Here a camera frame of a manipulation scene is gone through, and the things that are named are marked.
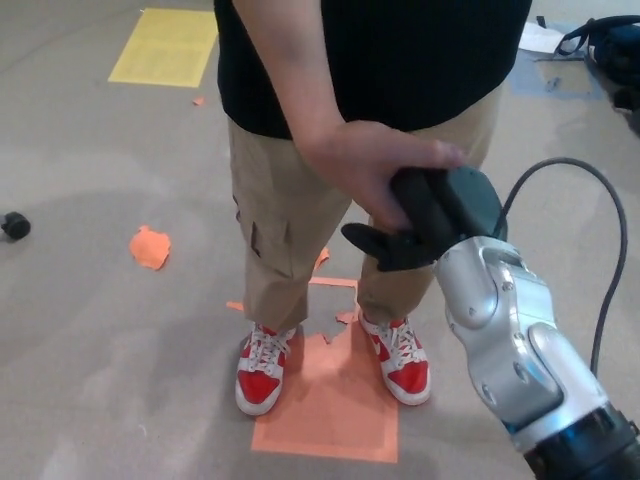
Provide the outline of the robot's right black hand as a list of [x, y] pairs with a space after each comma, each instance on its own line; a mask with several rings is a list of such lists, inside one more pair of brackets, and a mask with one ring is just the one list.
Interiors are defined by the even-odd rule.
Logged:
[[489, 178], [473, 167], [404, 168], [392, 177], [390, 189], [411, 223], [409, 229], [385, 233], [360, 223], [341, 228], [382, 272], [429, 266], [469, 238], [507, 239], [500, 198]]

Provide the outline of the person's right hand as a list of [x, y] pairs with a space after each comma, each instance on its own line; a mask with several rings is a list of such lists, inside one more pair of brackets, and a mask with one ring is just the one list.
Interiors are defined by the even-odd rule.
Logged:
[[342, 122], [293, 131], [304, 160], [383, 228], [409, 227], [392, 195], [391, 178], [403, 168], [449, 169], [464, 163], [455, 145], [422, 139], [376, 122]]

